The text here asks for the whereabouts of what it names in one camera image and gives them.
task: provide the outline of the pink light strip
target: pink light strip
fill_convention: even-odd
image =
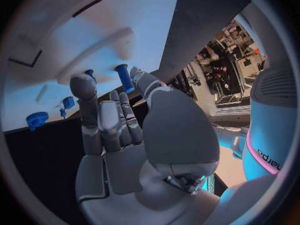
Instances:
[[[253,148],[251,140],[250,140],[250,129],[248,130],[246,141],[247,141],[246,142],[247,148],[248,148],[249,152],[251,153],[251,155],[254,157],[254,159],[269,173],[274,174],[274,175],[277,174],[279,171],[276,168],[272,167],[269,163],[267,163],[261,156],[259,156],[257,154],[257,152],[255,151],[255,149]]]

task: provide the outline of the blue plastic part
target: blue plastic part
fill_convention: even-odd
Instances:
[[[75,106],[75,102],[74,102],[74,99],[73,99],[72,96],[66,97],[66,98],[62,101],[62,103],[63,103],[64,109],[70,109],[70,108],[72,108],[72,107]]]
[[[27,118],[26,121],[28,123],[30,131],[36,130],[36,128],[41,127],[45,125],[45,121],[49,119],[49,115],[45,111],[39,111],[30,114]]]
[[[59,111],[60,111],[60,116],[63,117],[63,119],[66,119],[66,115],[67,115],[66,110],[62,108]]]
[[[97,83],[96,78],[93,76],[94,70],[89,69],[89,70],[86,70],[84,73],[87,75],[90,75],[94,79],[94,81]]]
[[[135,90],[135,86],[127,71],[127,64],[121,64],[117,66],[114,70],[116,70],[119,75],[125,93],[129,94],[133,92]]]

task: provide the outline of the black line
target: black line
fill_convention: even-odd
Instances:
[[[84,6],[83,8],[79,9],[77,12],[75,12],[72,17],[75,18],[76,16],[78,16],[79,14],[81,14],[82,12],[84,12],[85,10],[89,9],[90,7],[92,7],[93,5],[100,3],[102,0],[95,0],[92,1],[91,3],[89,3],[88,5]]]
[[[24,65],[26,67],[30,67],[30,68],[33,68],[35,66],[35,64],[37,63],[40,55],[42,54],[42,50],[40,50],[37,55],[35,56],[32,64],[29,64],[29,63],[26,63],[26,62],[23,62],[23,61],[20,61],[20,60],[16,60],[16,59],[13,59],[13,58],[9,58],[8,61],[10,62],[13,62],[13,63],[16,63],[16,64],[21,64],[21,65]]]

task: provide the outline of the blue cylinder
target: blue cylinder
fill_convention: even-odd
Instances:
[[[130,78],[130,75],[127,71],[127,64],[121,64],[117,66],[114,70],[119,74],[120,80],[123,85],[124,91],[129,94],[135,90],[135,86]]]

